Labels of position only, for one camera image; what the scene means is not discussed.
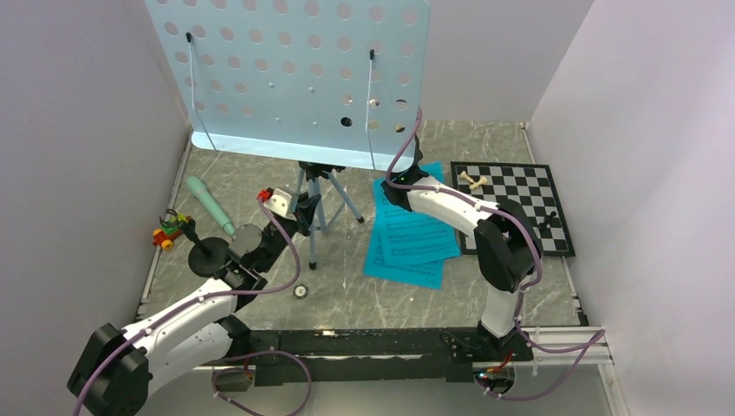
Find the round black disc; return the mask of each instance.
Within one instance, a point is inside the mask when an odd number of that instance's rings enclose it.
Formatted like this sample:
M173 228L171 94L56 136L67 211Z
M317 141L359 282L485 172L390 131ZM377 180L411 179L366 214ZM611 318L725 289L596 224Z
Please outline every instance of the round black disc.
M227 262L227 248L230 245L220 237L205 238L202 244L211 251L211 256L205 256L195 245L189 251L189 269L197 276L211 277Z

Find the red connector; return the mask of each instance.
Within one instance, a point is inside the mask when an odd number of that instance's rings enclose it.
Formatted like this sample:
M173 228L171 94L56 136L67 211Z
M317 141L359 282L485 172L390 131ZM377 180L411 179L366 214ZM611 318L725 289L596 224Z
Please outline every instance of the red connector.
M270 199L270 196L273 195L272 189L263 189L260 192L257 193L257 199L265 202Z

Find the blue paper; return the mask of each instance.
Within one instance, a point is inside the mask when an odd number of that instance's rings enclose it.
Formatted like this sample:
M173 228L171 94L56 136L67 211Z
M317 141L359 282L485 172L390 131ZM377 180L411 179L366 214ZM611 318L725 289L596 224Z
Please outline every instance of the blue paper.
M364 272L367 276L415 284L430 289L440 289L444 275L444 260L408 266L389 266L385 263L381 239L373 228L370 247L367 249Z
M422 166L421 169L437 180L443 180L439 162ZM380 235L386 264L420 264L459 256L459 246L451 226L426 214L406 211L392 205L383 194L382 182L384 179L373 182L373 233Z

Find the black chess piece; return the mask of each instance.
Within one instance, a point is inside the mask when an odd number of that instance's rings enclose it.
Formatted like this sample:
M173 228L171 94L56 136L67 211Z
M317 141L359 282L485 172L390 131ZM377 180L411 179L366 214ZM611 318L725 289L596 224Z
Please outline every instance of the black chess piece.
M538 230L539 231L546 230L546 228L549 225L551 225L551 221L553 221L555 217L556 217L556 211L552 211L551 214L549 214L549 215L547 215L546 217L543 218L543 222L538 225Z

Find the perforated metal panel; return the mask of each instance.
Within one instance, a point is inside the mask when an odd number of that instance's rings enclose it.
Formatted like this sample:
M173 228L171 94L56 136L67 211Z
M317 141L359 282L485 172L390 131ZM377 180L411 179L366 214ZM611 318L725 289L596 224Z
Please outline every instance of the perforated metal panel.
M424 0L146 3L195 146L211 148L192 86L216 148L227 152L385 170L413 128L430 18ZM413 149L406 155L399 169Z

